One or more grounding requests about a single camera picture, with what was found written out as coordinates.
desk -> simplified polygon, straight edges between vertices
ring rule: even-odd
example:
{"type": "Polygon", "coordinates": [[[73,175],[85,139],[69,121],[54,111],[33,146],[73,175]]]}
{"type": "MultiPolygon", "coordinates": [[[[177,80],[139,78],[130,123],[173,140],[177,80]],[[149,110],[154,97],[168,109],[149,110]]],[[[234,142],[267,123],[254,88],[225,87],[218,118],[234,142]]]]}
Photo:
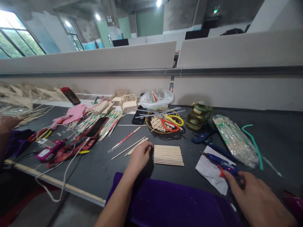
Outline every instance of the desk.
{"type": "MultiPolygon", "coordinates": [[[[181,113],[181,117],[186,118],[190,108],[183,108],[186,111],[181,113]]],[[[51,125],[54,118],[65,115],[66,111],[67,108],[54,107],[47,115],[21,127],[20,130],[28,128],[38,130],[51,125]]],[[[303,185],[303,113],[214,108],[213,115],[216,114],[229,117],[239,127],[253,124],[252,127],[247,128],[247,131],[254,136],[261,154],[274,165],[283,175],[283,178],[277,176],[266,163],[264,163],[264,171],[261,171],[259,168],[250,169],[239,163],[237,165],[240,170],[249,171],[262,179],[279,198],[281,198],[282,189],[286,189],[295,195],[300,195],[300,186],[303,185]]],[[[132,118],[133,115],[127,114],[121,119],[119,124],[129,125],[132,118]]],[[[54,131],[49,139],[64,139],[64,134],[61,137],[57,135],[57,132],[60,132],[61,128],[63,127],[54,131]]],[[[115,173],[125,171],[130,156],[124,157],[122,154],[114,160],[111,160],[111,158],[146,136],[149,137],[150,142],[156,145],[180,146],[185,165],[184,167],[153,165],[152,161],[150,161],[146,170],[151,173],[150,177],[152,179],[182,184],[222,196],[195,170],[201,152],[205,149],[205,145],[192,143],[190,139],[194,135],[187,128],[185,128],[185,133],[182,137],[177,140],[162,140],[154,137],[147,126],[143,126],[112,153],[107,152],[134,129],[136,129],[135,126],[117,126],[112,135],[107,136],[102,142],[95,144],[90,153],[76,157],[67,173],[66,190],[104,206],[115,173]]],[[[212,139],[213,143],[224,147],[219,135],[213,135],[212,139]]],[[[41,179],[61,187],[68,163],[69,161],[64,162],[41,179]]],[[[20,161],[15,167],[33,176],[37,176],[47,170],[45,164],[40,165],[34,156],[20,161]]],[[[235,204],[231,194],[228,193],[227,196],[222,197],[235,204]]]]}

white paper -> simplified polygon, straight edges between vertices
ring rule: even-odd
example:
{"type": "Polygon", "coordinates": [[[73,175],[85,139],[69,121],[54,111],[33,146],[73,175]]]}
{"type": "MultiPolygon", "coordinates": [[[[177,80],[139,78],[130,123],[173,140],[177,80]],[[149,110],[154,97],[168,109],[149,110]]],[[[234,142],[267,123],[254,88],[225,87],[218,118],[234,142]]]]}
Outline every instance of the white paper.
{"type": "MultiPolygon", "coordinates": [[[[207,146],[204,150],[203,153],[209,153],[209,154],[214,154],[215,156],[222,158],[230,165],[235,165],[234,162],[230,161],[229,159],[225,158],[223,155],[219,154],[216,152],[214,149],[211,147],[207,146]]],[[[197,165],[196,165],[196,170],[206,178],[206,180],[211,183],[212,186],[214,186],[218,192],[220,192],[222,195],[227,194],[227,189],[228,185],[226,183],[226,180],[222,177],[220,177],[220,169],[218,166],[212,164],[204,155],[201,155],[197,165]]]]}

green glass bottle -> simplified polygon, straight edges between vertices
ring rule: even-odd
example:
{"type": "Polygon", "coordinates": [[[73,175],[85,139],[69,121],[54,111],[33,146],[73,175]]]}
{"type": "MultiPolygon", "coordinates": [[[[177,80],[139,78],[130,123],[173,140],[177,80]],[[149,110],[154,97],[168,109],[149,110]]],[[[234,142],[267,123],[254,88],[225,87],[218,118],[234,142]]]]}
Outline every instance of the green glass bottle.
{"type": "Polygon", "coordinates": [[[188,129],[197,131],[211,117],[212,107],[209,106],[208,102],[202,100],[198,100],[192,106],[193,108],[186,118],[185,125],[188,129]]]}

red bottle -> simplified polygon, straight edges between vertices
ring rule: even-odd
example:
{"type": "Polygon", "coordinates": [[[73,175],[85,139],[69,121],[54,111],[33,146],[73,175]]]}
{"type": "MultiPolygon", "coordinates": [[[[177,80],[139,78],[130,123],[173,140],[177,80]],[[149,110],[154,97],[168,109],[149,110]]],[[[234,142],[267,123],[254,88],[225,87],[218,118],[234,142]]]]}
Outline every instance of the red bottle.
{"type": "Polygon", "coordinates": [[[60,90],[73,105],[78,105],[81,103],[76,94],[69,87],[60,88],[60,90]]]}

hand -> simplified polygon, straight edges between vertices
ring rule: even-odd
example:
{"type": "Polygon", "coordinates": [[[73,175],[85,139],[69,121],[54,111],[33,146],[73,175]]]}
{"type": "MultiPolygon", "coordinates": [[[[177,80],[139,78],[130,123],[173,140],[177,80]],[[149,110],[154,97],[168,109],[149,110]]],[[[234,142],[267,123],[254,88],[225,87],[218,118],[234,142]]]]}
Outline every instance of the hand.
{"type": "Polygon", "coordinates": [[[19,118],[0,116],[0,132],[1,133],[10,132],[21,121],[22,121],[22,119],[19,119],[19,118]]]}
{"type": "Polygon", "coordinates": [[[149,160],[149,152],[152,148],[151,142],[143,142],[139,144],[132,152],[127,169],[135,177],[139,175],[141,170],[146,166],[149,160]]]}
{"type": "Polygon", "coordinates": [[[296,226],[295,218],[262,180],[251,173],[239,172],[245,180],[245,189],[241,190],[229,172],[224,174],[250,226],[296,226]]]}

